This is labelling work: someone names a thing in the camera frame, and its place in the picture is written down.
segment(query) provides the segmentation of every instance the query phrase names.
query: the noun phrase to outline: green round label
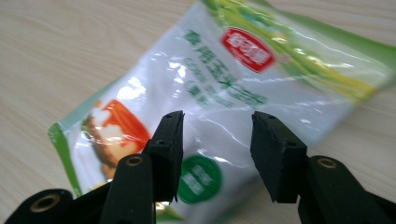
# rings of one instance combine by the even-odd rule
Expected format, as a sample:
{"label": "green round label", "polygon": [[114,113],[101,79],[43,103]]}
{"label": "green round label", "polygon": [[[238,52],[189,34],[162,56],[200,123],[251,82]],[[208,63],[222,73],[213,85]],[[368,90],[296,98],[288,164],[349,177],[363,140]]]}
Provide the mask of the green round label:
{"label": "green round label", "polygon": [[211,199],[221,186],[221,170],[207,157],[196,155],[181,164],[178,197],[185,203],[198,203]]}

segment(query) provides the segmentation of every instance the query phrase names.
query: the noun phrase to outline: green and white package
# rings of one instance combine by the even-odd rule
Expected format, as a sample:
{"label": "green and white package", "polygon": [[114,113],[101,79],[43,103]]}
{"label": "green and white package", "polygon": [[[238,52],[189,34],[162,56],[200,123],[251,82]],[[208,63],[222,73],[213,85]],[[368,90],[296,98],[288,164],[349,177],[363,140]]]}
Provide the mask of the green and white package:
{"label": "green and white package", "polygon": [[141,152],[161,117],[183,110],[178,203],[157,220],[210,223],[260,181],[249,145],[255,110],[309,147],[357,105],[394,84],[396,48],[265,2],[197,1],[135,67],[54,124],[77,196]]}

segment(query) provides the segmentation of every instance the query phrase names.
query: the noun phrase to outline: wooden surface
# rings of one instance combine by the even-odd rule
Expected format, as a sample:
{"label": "wooden surface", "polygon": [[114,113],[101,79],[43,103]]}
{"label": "wooden surface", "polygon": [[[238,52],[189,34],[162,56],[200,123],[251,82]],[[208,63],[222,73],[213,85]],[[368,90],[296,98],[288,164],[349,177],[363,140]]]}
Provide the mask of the wooden surface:
{"label": "wooden surface", "polygon": [[[396,45],[394,0],[270,0],[275,6]],[[123,75],[187,10],[178,1],[0,1],[0,222],[27,197],[70,189],[49,126]],[[382,91],[312,154],[345,163],[396,202],[396,89]],[[298,223],[265,190],[228,223]]]}

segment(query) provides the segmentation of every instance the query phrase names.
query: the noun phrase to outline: wooden table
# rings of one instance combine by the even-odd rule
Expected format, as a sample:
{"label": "wooden table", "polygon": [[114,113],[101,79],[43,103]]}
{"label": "wooden table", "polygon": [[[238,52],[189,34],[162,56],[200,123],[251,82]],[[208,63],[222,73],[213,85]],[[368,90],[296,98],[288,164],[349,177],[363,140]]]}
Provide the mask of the wooden table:
{"label": "wooden table", "polygon": [[[394,0],[270,2],[396,45]],[[0,222],[42,189],[71,189],[47,137],[49,126],[123,75],[189,4],[0,2]],[[318,153],[342,161],[366,189],[396,202],[396,89],[362,105],[311,151]],[[228,221],[298,222],[296,205],[272,204],[264,189]]]}

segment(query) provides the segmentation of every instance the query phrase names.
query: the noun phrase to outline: red label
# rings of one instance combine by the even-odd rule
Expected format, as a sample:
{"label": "red label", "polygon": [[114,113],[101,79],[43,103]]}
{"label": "red label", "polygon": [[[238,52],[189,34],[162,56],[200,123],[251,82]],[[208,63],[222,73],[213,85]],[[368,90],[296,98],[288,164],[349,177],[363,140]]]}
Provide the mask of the red label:
{"label": "red label", "polygon": [[256,73],[260,73],[275,62],[275,56],[270,48],[247,31],[229,28],[221,42],[236,60]]}

